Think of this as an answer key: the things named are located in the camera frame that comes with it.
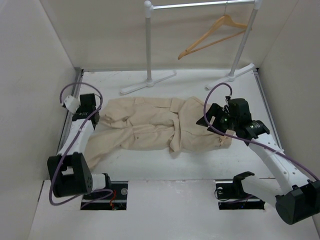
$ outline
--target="clothes rack stand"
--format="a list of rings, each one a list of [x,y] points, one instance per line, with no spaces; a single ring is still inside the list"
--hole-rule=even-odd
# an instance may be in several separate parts
[[[250,63],[249,65],[236,70],[236,67],[239,63],[240,57],[243,53],[245,48],[247,39],[249,37],[251,28],[254,24],[257,12],[261,7],[263,0],[224,0],[224,1],[211,1],[211,2],[196,2],[196,3],[185,3],[185,4],[173,4],[173,5],[161,5],[161,6],[153,6],[150,1],[144,2],[145,8],[145,40],[146,40],[146,72],[147,78],[144,82],[134,84],[125,88],[122,88],[120,92],[122,94],[129,94],[139,89],[143,89],[145,87],[153,87],[156,83],[162,82],[164,80],[170,79],[176,75],[176,72],[173,71],[172,75],[167,77],[153,80],[152,78],[152,66],[151,66],[151,14],[155,10],[164,10],[164,9],[176,9],[176,8],[190,8],[190,7],[201,7],[201,6],[225,6],[226,4],[229,5],[246,5],[246,4],[254,4],[253,10],[251,12],[251,16],[249,18],[247,28],[244,32],[242,41],[238,48],[237,54],[235,56],[234,62],[232,64],[230,72],[223,78],[216,80],[205,87],[207,89],[212,89],[215,85],[219,83],[226,83],[226,82],[233,82],[237,77],[251,71],[255,65]]]

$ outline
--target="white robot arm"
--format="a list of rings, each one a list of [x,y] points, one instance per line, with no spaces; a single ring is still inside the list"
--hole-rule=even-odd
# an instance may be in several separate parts
[[[83,154],[99,121],[95,94],[80,95],[80,102],[72,96],[67,96],[63,106],[73,113],[73,117],[69,135],[62,149],[47,161],[53,194],[60,198],[90,194],[98,189],[111,189],[108,174],[91,174]],[[93,114],[92,117],[86,120],[90,114]],[[58,167],[62,158],[63,164]]]
[[[269,203],[276,208],[282,220],[290,225],[319,213],[319,179],[312,174],[315,181],[311,181],[288,160],[291,158],[283,154],[263,122],[252,120],[249,104],[245,99],[231,99],[227,96],[226,102],[227,105],[223,108],[213,103],[207,112],[205,103],[204,117],[196,124],[209,126],[208,131],[244,141],[261,158],[280,186],[279,189],[267,185],[254,173],[244,172],[233,178],[234,192],[238,196],[253,195]],[[236,136],[226,134],[227,130],[235,131]]]

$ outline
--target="white floor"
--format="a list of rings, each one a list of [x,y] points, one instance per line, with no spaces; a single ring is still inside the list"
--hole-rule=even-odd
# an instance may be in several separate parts
[[[79,210],[80,198],[51,206],[49,187],[46,181],[29,240],[319,240],[311,217],[287,225],[267,204],[219,210],[214,180],[130,181],[125,211]]]
[[[222,77],[224,70],[178,70],[177,76],[144,88],[129,96],[179,97],[208,94],[204,86]],[[154,78],[172,71],[153,71]],[[122,97],[120,87],[146,78],[145,71],[86,72],[85,83],[101,90],[105,106]],[[267,111],[251,71],[231,83],[234,98],[245,98],[255,120],[271,130]],[[86,86],[80,93],[91,93]],[[211,102],[223,105],[225,87],[219,88]],[[130,180],[126,211],[80,211],[81,198],[62,206],[49,203],[50,181],[46,181],[29,235],[29,240],[318,240],[312,218],[287,225],[276,210],[219,210],[214,197],[215,181],[231,179],[251,171],[260,178],[273,177],[263,162],[243,142],[202,153],[169,154],[168,149],[141,152],[118,149],[107,155],[95,173],[108,173],[113,181]],[[277,184],[274,179],[265,179]]]
[[[152,71],[153,79],[173,74],[172,70]],[[83,82],[97,87],[103,95],[103,106],[108,100],[120,97],[157,97],[182,99],[196,96],[205,100],[208,91],[205,85],[224,76],[228,71],[216,69],[181,69],[173,78],[157,83],[128,95],[121,96],[120,88],[142,82],[146,79],[146,71],[110,71],[85,72]],[[261,120],[272,131],[271,123],[260,94],[253,71],[250,71],[234,82],[234,98],[245,98],[249,102],[252,117]],[[212,95],[211,102],[225,104],[225,96],[229,90],[222,86]],[[92,93],[85,85],[80,94]],[[113,181],[126,180],[199,180],[230,179],[239,173],[251,171],[259,178],[272,178],[258,156],[243,142],[233,140],[231,147],[212,151],[194,153],[183,151],[170,154],[168,149],[146,152],[117,149],[105,156],[94,173],[108,173]]]

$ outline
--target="rack pole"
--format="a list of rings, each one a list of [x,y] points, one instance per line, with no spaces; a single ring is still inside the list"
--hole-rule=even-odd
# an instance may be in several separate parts
[[[151,18],[145,18],[145,43],[146,43],[146,81],[152,80],[151,75]]]
[[[253,24],[254,24],[254,21],[255,21],[257,12],[258,12],[258,9],[253,9],[253,10],[252,10],[252,13],[251,13],[251,16],[250,16],[250,19],[249,19],[247,28],[246,28],[246,30],[245,30],[245,32],[244,32],[242,41],[241,41],[240,46],[239,46],[239,49],[238,49],[238,52],[236,53],[234,62],[233,62],[233,64],[232,64],[231,71],[230,71],[229,74],[228,74],[229,77],[233,77],[233,76],[235,75],[236,67],[237,67],[237,65],[238,65],[238,63],[239,63],[240,57],[241,57],[241,55],[242,55],[242,52],[243,52],[244,49],[245,49],[245,45],[246,45],[246,42],[247,42],[247,40],[248,40],[248,37],[249,37],[250,31],[251,31],[251,28],[252,28],[252,26],[253,26]]]
[[[177,8],[187,8],[187,7],[200,7],[200,6],[224,6],[228,5],[245,5],[254,4],[255,0],[228,0],[228,1],[210,1],[210,2],[195,2],[195,3],[185,3],[185,4],[173,4],[173,5],[163,5],[163,6],[153,6],[153,10],[161,9],[177,9]]]

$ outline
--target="purple cable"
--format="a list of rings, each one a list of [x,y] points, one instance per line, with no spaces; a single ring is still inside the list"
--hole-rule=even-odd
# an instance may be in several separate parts
[[[204,116],[204,120],[206,122],[206,124],[208,124],[208,126],[213,129],[216,133],[220,134],[220,135],[223,135],[223,136],[227,136],[229,138],[232,138],[232,139],[237,139],[237,140],[240,140],[240,141],[244,141],[245,143],[248,143],[248,144],[255,144],[255,145],[258,145],[260,147],[263,147],[265,149],[268,149],[269,151],[291,161],[293,164],[297,165],[298,167],[302,168],[303,170],[305,170],[308,174],[310,174],[315,180],[319,180],[319,178],[311,171],[309,170],[307,167],[303,166],[301,163],[297,162],[296,160],[292,159],[291,157],[281,153],[281,152],[278,152],[277,150],[267,146],[267,145],[264,145],[262,143],[259,143],[259,142],[256,142],[256,141],[251,141],[251,140],[247,140],[247,139],[244,139],[244,138],[241,138],[241,137],[237,137],[237,136],[233,136],[233,135],[230,135],[230,134],[227,134],[227,133],[224,133],[222,131],[219,131],[218,129],[214,128],[210,122],[208,121],[207,119],[207,116],[206,116],[206,108],[207,108],[207,105],[208,105],[208,101],[209,101],[209,98],[211,96],[211,94],[213,93],[214,90],[216,90],[219,86],[221,85],[225,85],[227,86],[229,89],[230,89],[230,94],[232,95],[233,91],[232,91],[232,88],[229,84],[225,83],[225,82],[221,82],[219,84],[217,84],[214,88],[211,89],[211,91],[209,92],[208,96],[206,97],[205,101],[204,101],[204,106],[203,106],[203,116]]]
[[[101,109],[102,103],[103,103],[103,96],[102,96],[101,92],[100,92],[96,87],[92,86],[91,84],[85,83],[85,82],[75,82],[75,83],[70,83],[70,84],[66,85],[66,86],[61,90],[61,93],[60,93],[60,96],[59,96],[59,100],[60,100],[60,103],[61,103],[62,105],[63,105],[62,95],[63,95],[64,91],[66,90],[66,88],[68,88],[68,87],[70,87],[70,86],[73,86],[73,85],[78,85],[78,84],[80,84],[80,85],[87,85],[87,86],[93,88],[94,90],[96,90],[96,91],[98,92],[98,94],[100,95],[100,96],[98,96],[98,97],[100,98],[100,104],[99,104],[99,106],[97,107],[97,109],[94,110],[94,111],[83,121],[83,123],[81,124],[78,132],[76,133],[76,135],[75,135],[75,137],[74,137],[74,139],[72,140],[72,142],[70,143],[70,145],[68,146],[68,148],[66,149],[66,151],[64,152],[64,154],[62,155],[62,157],[61,157],[61,159],[60,159],[60,161],[59,161],[59,163],[58,163],[58,165],[57,165],[57,167],[56,167],[56,170],[55,170],[55,172],[54,172],[54,174],[53,174],[53,177],[52,177],[52,180],[51,180],[51,185],[50,185],[50,190],[49,190],[49,202],[50,202],[50,204],[53,205],[53,206],[60,206],[60,205],[62,205],[62,204],[65,204],[65,203],[67,203],[67,202],[70,202],[71,200],[73,200],[73,199],[75,199],[75,198],[77,198],[77,197],[79,197],[79,196],[82,195],[82,194],[75,195],[75,196],[73,196],[73,197],[71,197],[71,198],[69,198],[69,199],[67,199],[67,200],[62,201],[62,202],[54,202],[54,201],[53,201],[53,198],[52,198],[52,194],[53,194],[53,191],[54,191],[54,185],[55,185],[55,182],[56,182],[56,180],[57,180],[58,172],[59,172],[59,170],[60,170],[60,168],[61,168],[61,166],[62,166],[62,164],[63,164],[63,162],[64,162],[64,160],[65,160],[65,158],[66,158],[66,156],[67,156],[67,154],[68,154],[68,152],[70,151],[71,147],[75,144],[75,142],[76,142],[76,140],[78,139],[78,137],[79,137],[79,135],[80,135],[80,133],[81,133],[81,130],[82,130],[82,128],[85,126],[86,122],[87,122],[95,113],[97,113],[97,112]],[[81,208],[83,208],[84,206],[86,206],[86,205],[88,205],[88,204],[90,204],[90,203],[92,203],[92,202],[94,202],[94,201],[96,201],[96,200],[100,200],[100,199],[107,198],[107,197],[109,197],[109,196],[113,193],[113,191],[112,191],[111,189],[97,189],[97,190],[94,190],[92,193],[96,193],[96,192],[111,192],[111,193],[109,193],[109,194],[106,195],[106,196],[103,196],[103,197],[100,197],[100,198],[98,198],[98,199],[94,199],[94,200],[92,200],[92,201],[90,201],[90,202],[87,202],[86,204],[82,205]]]
[[[235,200],[235,201],[226,201],[225,203],[226,204],[236,204],[236,203],[240,203],[240,202],[246,201],[246,200],[248,200],[248,199],[250,199],[252,197],[253,197],[253,195],[248,195],[245,198],[241,198],[241,199],[238,199],[238,200]]]

